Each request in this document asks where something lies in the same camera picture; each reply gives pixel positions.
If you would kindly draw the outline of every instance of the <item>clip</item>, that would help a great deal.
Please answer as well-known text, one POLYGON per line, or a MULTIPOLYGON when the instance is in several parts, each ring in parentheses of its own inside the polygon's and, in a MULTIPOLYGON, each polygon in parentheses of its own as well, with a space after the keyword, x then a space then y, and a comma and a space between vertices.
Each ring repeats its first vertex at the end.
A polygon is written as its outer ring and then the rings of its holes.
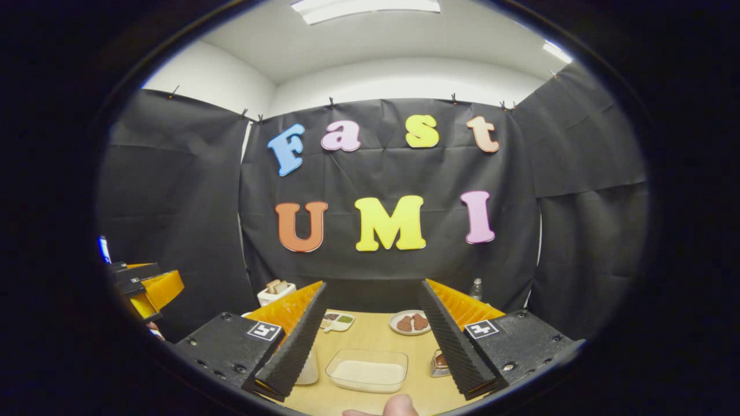
POLYGON ((172 99, 172 96, 175 94, 175 92, 178 90, 178 88, 180 88, 180 84, 178 84, 178 86, 175 87, 175 91, 172 91, 172 94, 170 94, 169 97, 167 97, 167 101, 169 101, 169 100, 172 99))

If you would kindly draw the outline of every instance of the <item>white wall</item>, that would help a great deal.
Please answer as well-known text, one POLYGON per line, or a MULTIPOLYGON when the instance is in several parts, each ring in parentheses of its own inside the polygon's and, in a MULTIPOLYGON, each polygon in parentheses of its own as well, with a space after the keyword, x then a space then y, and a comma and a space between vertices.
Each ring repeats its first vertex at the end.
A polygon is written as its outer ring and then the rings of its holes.
POLYGON ((446 58, 394 58, 333 67, 277 87, 267 117, 374 98, 442 98, 500 105, 521 102, 545 80, 488 64, 446 58))
POLYGON ((267 114, 275 84, 244 61, 202 41, 190 44, 163 65, 142 88, 195 98, 247 115, 267 114))

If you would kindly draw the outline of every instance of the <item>water bottle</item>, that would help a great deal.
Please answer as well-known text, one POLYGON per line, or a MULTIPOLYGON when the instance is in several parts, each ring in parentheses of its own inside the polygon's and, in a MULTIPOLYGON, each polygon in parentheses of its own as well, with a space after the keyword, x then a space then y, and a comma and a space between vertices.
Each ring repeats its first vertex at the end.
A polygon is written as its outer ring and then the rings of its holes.
POLYGON ((480 286, 480 279, 477 278, 473 281, 473 287, 470 289, 470 297, 476 301, 483 299, 483 288, 480 286))

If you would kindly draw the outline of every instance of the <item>meat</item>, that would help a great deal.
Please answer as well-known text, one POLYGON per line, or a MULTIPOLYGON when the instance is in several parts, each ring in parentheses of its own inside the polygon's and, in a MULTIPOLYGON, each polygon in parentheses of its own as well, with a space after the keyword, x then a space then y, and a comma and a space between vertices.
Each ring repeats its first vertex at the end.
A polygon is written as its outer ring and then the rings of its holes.
POLYGON ((402 320, 398 321, 396 328, 398 328, 399 331, 411 332, 411 317, 404 316, 402 320))
POLYGON ((426 328, 427 326, 429 326, 429 321, 427 321, 422 315, 415 313, 414 314, 414 329, 417 331, 420 331, 426 328))
POLYGON ((434 359, 434 363, 435 363, 435 364, 437 365, 437 367, 439 367, 439 368, 444 368, 444 367, 447 367, 447 360, 445 360, 445 356, 444 356, 444 355, 442 355, 442 354, 439 354, 439 355, 437 356, 437 358, 435 358, 435 359, 434 359))

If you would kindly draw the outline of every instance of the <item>black backdrop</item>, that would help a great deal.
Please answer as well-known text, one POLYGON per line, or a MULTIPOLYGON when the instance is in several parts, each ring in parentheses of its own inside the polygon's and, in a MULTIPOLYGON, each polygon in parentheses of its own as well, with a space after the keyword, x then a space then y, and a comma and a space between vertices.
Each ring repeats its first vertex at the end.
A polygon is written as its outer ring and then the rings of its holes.
POLYGON ((542 213, 528 307, 571 338, 591 338, 638 276, 648 189, 637 137, 613 97, 569 64, 514 111, 542 213))
POLYGON ((539 213, 519 128, 510 113, 484 104, 433 99, 371 100, 318 107, 279 115, 253 126, 242 162, 240 217, 247 265, 253 284, 275 278, 299 287, 323 279, 335 291, 331 307, 366 312, 417 309, 418 282, 431 278, 467 292, 483 279, 483 300, 504 309, 524 305, 537 261, 539 213), (412 149, 406 119, 432 115, 439 143, 412 149), (483 152, 465 123, 481 115, 496 130, 495 153, 483 152), (360 126, 358 150, 321 147, 326 127, 351 120, 360 126), (302 134, 303 164, 285 177, 267 142, 293 124, 302 134), (488 217, 496 238, 468 244, 468 211, 460 200, 467 191, 485 190, 488 217), (380 199, 390 215, 404 195, 419 195, 421 231, 426 247, 395 246, 358 252, 359 198, 380 199), (275 205, 296 203, 296 234, 309 234, 305 204, 325 201, 324 240, 314 252, 292 252, 278 239, 275 205))
POLYGON ((202 101, 137 92, 110 130, 98 211, 113 261, 178 269, 157 321, 177 341, 223 311, 256 307, 237 220, 246 120, 202 101))
POLYGON ((270 118, 252 128, 240 181, 246 121, 167 96, 140 91, 113 126, 99 212, 114 260, 181 271, 186 289, 161 321, 173 340, 224 310, 254 309, 254 294, 276 278, 299 287, 331 282, 334 308, 395 312, 417 307, 422 278, 466 292, 476 277, 491 305, 521 308, 531 290, 534 313, 572 338, 589 338, 636 277, 648 210, 642 158, 625 114, 574 64, 514 111, 400 99, 270 118), (412 149, 406 142, 406 119, 416 114, 436 119, 436 146, 412 149), (483 152, 465 125, 478 115, 496 127, 498 152, 483 152), (326 126, 339 120, 360 125, 360 149, 321 147, 326 126), (267 142, 296 123, 306 128, 303 164, 280 177, 267 142), (468 210, 460 195, 472 190, 491 195, 496 238, 488 243, 465 242, 468 210), (379 198, 391 214, 404 195, 424 199, 426 247, 358 252, 354 202, 379 198), (289 251, 278 239, 275 205, 301 206, 296 233, 305 238, 311 201, 329 205, 323 243, 310 253, 289 251))
POLYGON ((255 125, 242 163, 240 216, 255 291, 275 278, 304 286, 323 279, 332 307, 395 312, 417 307, 414 291, 432 278, 466 292, 483 280, 484 301, 504 311, 528 307, 572 338, 590 338, 619 305, 646 238, 648 190, 635 132, 608 91, 570 64, 514 111, 431 99, 373 100, 317 107, 255 125), (405 120, 429 114, 440 142, 412 149, 405 120), (467 120, 493 123, 500 150, 479 149, 467 120), (328 151, 320 140, 333 121, 360 125, 362 146, 328 151), (300 123, 303 164, 285 177, 267 142, 300 123), (491 194, 496 239, 464 242, 467 210, 460 194, 491 194), (358 252, 358 198, 379 198, 390 214, 404 195, 424 198, 427 246, 358 252), (296 233, 309 234, 304 206, 325 201, 324 242, 291 252, 278 240, 275 205, 296 203, 296 233), (537 227, 542 246, 537 265, 537 227))

